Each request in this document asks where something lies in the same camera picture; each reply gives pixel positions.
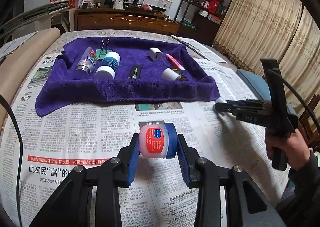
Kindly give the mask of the right hand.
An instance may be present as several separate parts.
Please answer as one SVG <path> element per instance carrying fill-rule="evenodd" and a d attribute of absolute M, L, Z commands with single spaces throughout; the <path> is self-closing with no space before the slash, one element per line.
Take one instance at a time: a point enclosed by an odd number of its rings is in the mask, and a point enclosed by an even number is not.
<path fill-rule="evenodd" d="M 296 171 L 301 169 L 310 159 L 311 152 L 299 129 L 291 133 L 288 138 L 280 138 L 266 128 L 265 144 L 268 159 L 273 160 L 274 149 L 279 148 L 285 152 L 288 164 Z"/>

